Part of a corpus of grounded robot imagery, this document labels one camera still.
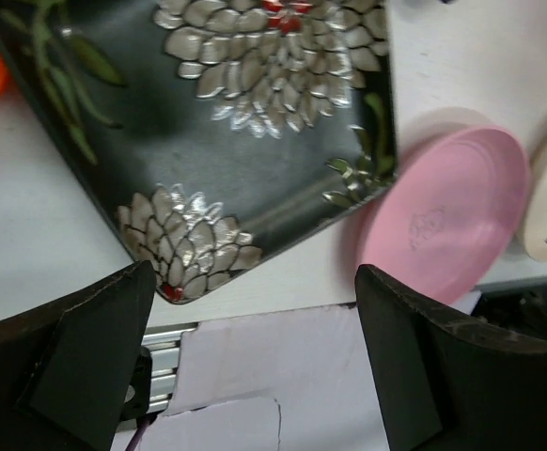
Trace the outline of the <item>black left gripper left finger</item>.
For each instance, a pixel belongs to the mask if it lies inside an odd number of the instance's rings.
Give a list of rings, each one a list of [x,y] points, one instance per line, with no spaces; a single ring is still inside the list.
[[[111,447],[155,288],[136,262],[0,320],[0,450]]]

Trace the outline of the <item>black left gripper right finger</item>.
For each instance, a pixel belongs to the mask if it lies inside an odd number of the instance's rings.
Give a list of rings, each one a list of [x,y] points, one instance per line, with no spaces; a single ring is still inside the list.
[[[356,306],[393,450],[547,450],[547,315],[510,330],[363,265]]]

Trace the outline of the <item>pink round plate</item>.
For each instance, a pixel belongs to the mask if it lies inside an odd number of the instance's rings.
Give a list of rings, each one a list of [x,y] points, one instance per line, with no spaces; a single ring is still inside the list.
[[[360,227],[356,267],[373,265],[435,301],[471,291],[507,249],[530,191],[509,131],[476,126],[413,150]]]

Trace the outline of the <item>black floral square plate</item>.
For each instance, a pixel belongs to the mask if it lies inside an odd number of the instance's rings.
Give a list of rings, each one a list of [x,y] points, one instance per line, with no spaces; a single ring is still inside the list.
[[[383,1],[0,1],[0,55],[129,254],[191,303],[397,172]]]

